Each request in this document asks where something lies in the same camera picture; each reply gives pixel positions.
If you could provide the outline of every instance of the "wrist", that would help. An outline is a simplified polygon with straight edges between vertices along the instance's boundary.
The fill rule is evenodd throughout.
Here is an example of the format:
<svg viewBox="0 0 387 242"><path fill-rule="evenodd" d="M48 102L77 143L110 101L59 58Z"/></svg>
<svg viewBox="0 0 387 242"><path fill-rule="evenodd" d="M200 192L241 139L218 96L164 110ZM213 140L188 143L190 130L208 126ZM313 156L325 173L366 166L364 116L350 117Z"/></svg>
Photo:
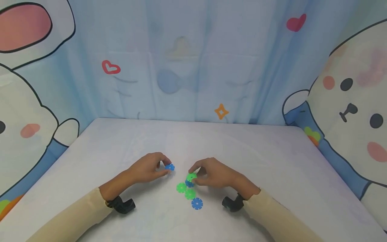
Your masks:
<svg viewBox="0 0 387 242"><path fill-rule="evenodd" d="M99 191L104 200L111 201L132 185L134 185L134 181L124 177L120 173L110 181L101 185Z"/></svg>
<svg viewBox="0 0 387 242"><path fill-rule="evenodd" d="M235 178L231 187L245 200L249 200L253 195L258 195L261 192L258 186L242 174Z"/></svg>

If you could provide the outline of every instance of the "white table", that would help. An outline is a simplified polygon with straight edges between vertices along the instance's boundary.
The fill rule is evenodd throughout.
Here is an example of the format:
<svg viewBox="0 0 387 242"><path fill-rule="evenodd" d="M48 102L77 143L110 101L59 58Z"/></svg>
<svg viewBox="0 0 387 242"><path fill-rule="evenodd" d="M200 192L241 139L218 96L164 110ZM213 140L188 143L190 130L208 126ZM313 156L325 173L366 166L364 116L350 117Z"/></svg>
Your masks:
<svg viewBox="0 0 387 242"><path fill-rule="evenodd" d="M194 210L176 191L194 161L216 157L265 188L325 241L385 241L385 233L299 128L96 119L0 223L1 241L25 241L54 215L149 152L174 173L122 194L136 209L112 213L80 241L270 241L244 210L222 205L230 189L195 187Z"/></svg>

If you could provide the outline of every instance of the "black wrist strap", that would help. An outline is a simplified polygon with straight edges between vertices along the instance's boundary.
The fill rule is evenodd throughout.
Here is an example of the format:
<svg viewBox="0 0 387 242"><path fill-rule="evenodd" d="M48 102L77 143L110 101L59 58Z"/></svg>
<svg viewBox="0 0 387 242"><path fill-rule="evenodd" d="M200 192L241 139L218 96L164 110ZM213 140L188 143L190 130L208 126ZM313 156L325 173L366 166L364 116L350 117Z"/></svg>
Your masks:
<svg viewBox="0 0 387 242"><path fill-rule="evenodd" d="M244 198L238 193L238 196L235 200L232 200L229 197L225 197L222 201L223 207L229 209L230 212L238 212L244 206L243 204Z"/></svg>
<svg viewBox="0 0 387 242"><path fill-rule="evenodd" d="M114 210L122 214L127 214L136 207L133 199L129 199L128 201L123 202L120 196L117 196L112 201L107 201L107 203L108 207L114 208Z"/></svg>

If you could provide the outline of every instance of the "toy piece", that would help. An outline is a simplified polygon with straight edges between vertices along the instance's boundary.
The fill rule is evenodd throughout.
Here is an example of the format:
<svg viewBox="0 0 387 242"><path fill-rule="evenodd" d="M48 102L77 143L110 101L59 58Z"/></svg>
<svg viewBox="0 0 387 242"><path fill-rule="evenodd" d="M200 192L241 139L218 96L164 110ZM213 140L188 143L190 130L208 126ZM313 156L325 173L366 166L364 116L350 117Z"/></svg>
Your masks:
<svg viewBox="0 0 387 242"><path fill-rule="evenodd" d="M187 189L185 191L185 198L187 198L188 200L192 200L196 197L196 192L194 189Z"/></svg>
<svg viewBox="0 0 387 242"><path fill-rule="evenodd" d="M238 196L233 201L229 197L225 197L222 201L223 207L230 210L230 212L238 212L240 209L243 208L243 197L238 193Z"/></svg>
<svg viewBox="0 0 387 242"><path fill-rule="evenodd" d="M192 182L192 179L197 178L197 175L195 173L189 173L187 175L187 181Z"/></svg>
<svg viewBox="0 0 387 242"><path fill-rule="evenodd" d="M175 170L175 166L174 166L173 164L169 164L169 165L166 165L166 166L165 166L165 169L174 171L174 170Z"/></svg>
<svg viewBox="0 0 387 242"><path fill-rule="evenodd" d="M191 205L192 207L195 209L195 210L200 210L202 209L203 207L203 200L200 199L200 198L194 198L191 202Z"/></svg>
<svg viewBox="0 0 387 242"><path fill-rule="evenodd" d="M192 182L189 182L189 181L187 181L187 180L185 180L185 185L187 186L187 187L194 187L194 183L192 183Z"/></svg>
<svg viewBox="0 0 387 242"><path fill-rule="evenodd" d="M184 184L184 182L177 184L176 191L178 191L179 193L185 193L186 190L187 186Z"/></svg>
<svg viewBox="0 0 387 242"><path fill-rule="evenodd" d="M133 199L129 199L128 201L123 202L120 196L117 196L112 201L107 201L107 202L108 202L108 207L114 208L114 210L122 214L127 214L136 208L136 205L134 204Z"/></svg>

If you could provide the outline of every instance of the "beige sleeve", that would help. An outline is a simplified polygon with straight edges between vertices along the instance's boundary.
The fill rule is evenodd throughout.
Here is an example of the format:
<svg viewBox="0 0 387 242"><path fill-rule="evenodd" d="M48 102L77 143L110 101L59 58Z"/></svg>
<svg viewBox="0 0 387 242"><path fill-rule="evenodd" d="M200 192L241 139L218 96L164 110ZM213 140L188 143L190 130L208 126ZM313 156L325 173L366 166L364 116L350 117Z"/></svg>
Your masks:
<svg viewBox="0 0 387 242"><path fill-rule="evenodd" d="M53 217L27 242L74 242L112 210L96 188Z"/></svg>
<svg viewBox="0 0 387 242"><path fill-rule="evenodd" d="M275 242L319 242L322 239L308 226L273 199L265 190L244 201L252 219L267 229Z"/></svg>

